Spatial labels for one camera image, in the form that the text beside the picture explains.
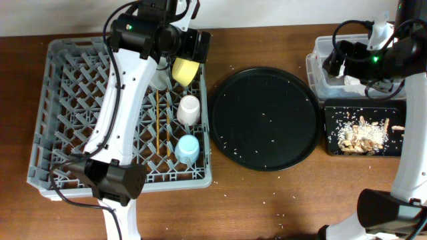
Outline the white napkin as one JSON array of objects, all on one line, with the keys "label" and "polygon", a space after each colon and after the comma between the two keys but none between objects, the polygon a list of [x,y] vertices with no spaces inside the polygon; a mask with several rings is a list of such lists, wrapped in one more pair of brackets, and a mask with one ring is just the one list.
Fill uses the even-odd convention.
[{"label": "white napkin", "polygon": [[361,84],[361,81],[355,77],[346,75],[344,77],[344,91],[358,95],[365,95],[366,86]]}]

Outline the yellow bowl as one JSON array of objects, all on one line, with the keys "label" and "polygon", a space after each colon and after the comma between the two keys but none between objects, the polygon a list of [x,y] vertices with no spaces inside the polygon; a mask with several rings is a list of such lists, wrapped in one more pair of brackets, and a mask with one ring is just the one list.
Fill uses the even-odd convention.
[{"label": "yellow bowl", "polygon": [[195,61],[177,58],[173,64],[171,75],[183,87],[187,87],[196,76],[200,64]]}]

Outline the grey round plate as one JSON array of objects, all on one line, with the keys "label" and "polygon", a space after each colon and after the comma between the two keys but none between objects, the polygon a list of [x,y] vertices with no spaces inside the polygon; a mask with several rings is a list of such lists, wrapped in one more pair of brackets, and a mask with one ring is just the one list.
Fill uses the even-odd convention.
[{"label": "grey round plate", "polygon": [[170,83],[170,63],[167,58],[161,57],[156,72],[152,77],[149,86],[152,90],[164,91]]}]

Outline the pink plastic cup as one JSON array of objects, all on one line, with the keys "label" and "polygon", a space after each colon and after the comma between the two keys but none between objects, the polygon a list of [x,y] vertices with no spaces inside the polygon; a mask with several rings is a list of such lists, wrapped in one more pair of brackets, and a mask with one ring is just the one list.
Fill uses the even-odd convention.
[{"label": "pink plastic cup", "polygon": [[186,95],[179,102],[177,120],[183,125],[196,125],[200,118],[200,109],[199,99],[193,95]]}]

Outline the rice and nut leftovers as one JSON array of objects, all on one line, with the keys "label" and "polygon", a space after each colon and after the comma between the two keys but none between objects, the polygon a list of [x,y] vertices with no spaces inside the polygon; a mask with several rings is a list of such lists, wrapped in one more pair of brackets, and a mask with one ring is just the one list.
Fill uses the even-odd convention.
[{"label": "rice and nut leftovers", "polygon": [[368,121],[363,115],[359,118],[352,117],[354,121],[347,121],[338,125],[337,144],[340,151],[345,155],[375,155],[384,154],[397,143],[392,140],[392,133],[400,132],[404,137],[405,127],[403,125],[391,125],[390,119],[380,121]]}]

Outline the light blue plastic cup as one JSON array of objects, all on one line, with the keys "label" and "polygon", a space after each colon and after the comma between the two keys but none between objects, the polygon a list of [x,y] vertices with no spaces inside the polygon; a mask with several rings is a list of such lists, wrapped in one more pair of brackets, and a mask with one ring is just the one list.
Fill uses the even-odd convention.
[{"label": "light blue plastic cup", "polygon": [[198,139],[193,135],[184,135],[177,142],[174,154],[180,163],[187,164],[190,162],[193,164],[197,161],[199,152]]}]

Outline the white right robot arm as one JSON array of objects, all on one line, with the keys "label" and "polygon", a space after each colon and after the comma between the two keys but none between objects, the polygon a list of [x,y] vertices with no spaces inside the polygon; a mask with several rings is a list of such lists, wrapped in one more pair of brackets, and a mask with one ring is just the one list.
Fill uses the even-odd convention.
[{"label": "white right robot arm", "polygon": [[399,79],[406,92],[406,122],[400,164],[390,192],[364,189],[357,212],[325,225],[318,239],[415,239],[426,234],[426,2],[399,0],[394,25],[387,17],[359,21],[369,43],[336,39],[323,62],[329,75],[361,80],[387,92],[387,80]]}]

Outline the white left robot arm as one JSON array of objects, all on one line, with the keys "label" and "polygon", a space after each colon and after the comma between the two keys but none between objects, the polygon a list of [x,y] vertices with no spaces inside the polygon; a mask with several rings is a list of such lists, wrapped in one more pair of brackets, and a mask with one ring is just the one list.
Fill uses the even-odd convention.
[{"label": "white left robot arm", "polygon": [[101,110],[83,152],[65,166],[98,200],[109,239],[139,239],[136,201],[147,176],[133,162],[133,138],[161,59],[206,62],[210,35],[192,29],[199,1],[132,1],[103,26],[110,70]]}]

